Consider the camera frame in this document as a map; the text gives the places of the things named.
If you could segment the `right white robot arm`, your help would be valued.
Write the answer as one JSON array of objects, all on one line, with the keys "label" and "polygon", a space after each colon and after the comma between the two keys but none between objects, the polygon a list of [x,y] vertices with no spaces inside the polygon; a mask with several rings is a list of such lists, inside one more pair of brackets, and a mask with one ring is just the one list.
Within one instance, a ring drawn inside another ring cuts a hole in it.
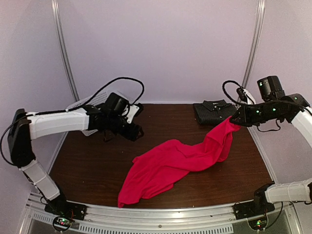
[{"label": "right white robot arm", "polygon": [[[312,145],[312,109],[300,94],[284,96],[279,100],[271,100],[259,104],[240,104],[239,109],[230,118],[230,122],[245,126],[259,127],[269,120],[276,123],[286,121],[291,124]],[[250,211],[254,215],[262,214],[269,203],[304,202],[312,203],[312,179],[264,185],[255,192]]]}]

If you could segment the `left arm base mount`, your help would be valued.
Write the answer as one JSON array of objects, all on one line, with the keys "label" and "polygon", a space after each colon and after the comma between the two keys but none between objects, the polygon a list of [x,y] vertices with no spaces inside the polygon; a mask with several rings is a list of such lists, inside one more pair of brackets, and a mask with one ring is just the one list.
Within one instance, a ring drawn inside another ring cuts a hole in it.
[{"label": "left arm base mount", "polygon": [[60,234],[68,231],[76,220],[84,220],[87,206],[79,203],[69,202],[63,193],[50,200],[41,193],[40,201],[45,205],[44,210],[56,215],[52,226]]}]

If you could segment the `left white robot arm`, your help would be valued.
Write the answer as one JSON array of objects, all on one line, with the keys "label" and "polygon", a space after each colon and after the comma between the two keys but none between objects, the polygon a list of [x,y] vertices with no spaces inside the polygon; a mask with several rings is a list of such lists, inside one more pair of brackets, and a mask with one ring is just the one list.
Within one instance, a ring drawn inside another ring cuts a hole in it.
[{"label": "left white robot arm", "polygon": [[60,111],[36,113],[18,109],[12,124],[5,130],[10,152],[9,164],[19,168],[35,187],[51,202],[51,208],[59,216],[70,212],[70,205],[62,200],[60,188],[37,161],[32,140],[71,131],[110,131],[127,140],[136,141],[144,135],[141,126],[133,123],[140,108],[132,106],[128,111],[111,112],[104,107],[84,105]]}]

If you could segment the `red garment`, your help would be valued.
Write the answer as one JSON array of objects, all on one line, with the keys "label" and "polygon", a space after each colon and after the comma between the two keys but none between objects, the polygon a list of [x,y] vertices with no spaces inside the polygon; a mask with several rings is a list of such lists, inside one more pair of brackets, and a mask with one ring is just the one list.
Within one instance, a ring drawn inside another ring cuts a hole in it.
[{"label": "red garment", "polygon": [[188,173],[200,172],[225,161],[233,133],[240,128],[227,118],[210,130],[202,143],[187,145],[171,139],[135,157],[118,194],[118,208],[166,192]]}]

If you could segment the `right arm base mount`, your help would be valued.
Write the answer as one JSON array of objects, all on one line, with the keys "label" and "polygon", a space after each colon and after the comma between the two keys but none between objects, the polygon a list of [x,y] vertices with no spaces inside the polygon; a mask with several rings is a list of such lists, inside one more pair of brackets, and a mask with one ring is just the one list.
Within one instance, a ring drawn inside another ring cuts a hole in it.
[{"label": "right arm base mount", "polygon": [[254,196],[252,201],[236,202],[232,209],[236,220],[246,219],[251,230],[260,233],[273,226],[280,218],[284,208],[284,202],[281,201],[281,207],[277,217],[270,222],[268,213],[275,210],[273,203],[269,203],[260,193]]}]

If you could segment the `black pinstriped shirt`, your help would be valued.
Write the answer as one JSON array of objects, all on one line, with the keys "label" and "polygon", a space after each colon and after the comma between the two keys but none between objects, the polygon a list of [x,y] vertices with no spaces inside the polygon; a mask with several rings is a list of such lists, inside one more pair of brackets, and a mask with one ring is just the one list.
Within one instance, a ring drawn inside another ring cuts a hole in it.
[{"label": "black pinstriped shirt", "polygon": [[193,109],[196,120],[200,125],[218,125],[232,116],[237,108],[225,100],[206,101],[194,103]]}]

